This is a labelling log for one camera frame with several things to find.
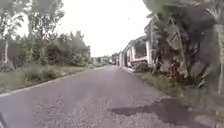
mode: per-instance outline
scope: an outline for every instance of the house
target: house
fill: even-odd
[[[152,45],[147,36],[132,40],[119,53],[119,66],[133,68],[138,62],[146,62],[151,67],[153,66],[152,51]]]

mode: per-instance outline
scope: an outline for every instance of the road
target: road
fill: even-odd
[[[207,118],[114,66],[1,95],[0,112],[9,128],[209,128]]]

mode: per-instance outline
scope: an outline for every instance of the grassy roadside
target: grassy roadside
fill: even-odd
[[[192,106],[196,111],[211,116],[219,111],[219,119],[224,119],[224,96],[218,96],[209,88],[196,89],[170,81],[166,76],[154,76],[150,72],[138,73],[138,77],[158,90],[180,99],[184,104]]]
[[[88,68],[31,65],[12,72],[0,73],[0,94],[82,72],[86,69]]]

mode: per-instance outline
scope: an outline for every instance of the paved road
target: paved road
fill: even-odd
[[[0,112],[9,128],[209,128],[196,121],[204,117],[112,66],[2,95]]]

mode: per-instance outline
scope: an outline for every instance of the overcast sky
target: overcast sky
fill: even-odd
[[[81,30],[92,56],[111,55],[144,35],[149,11],[142,0],[63,0],[60,32]]]

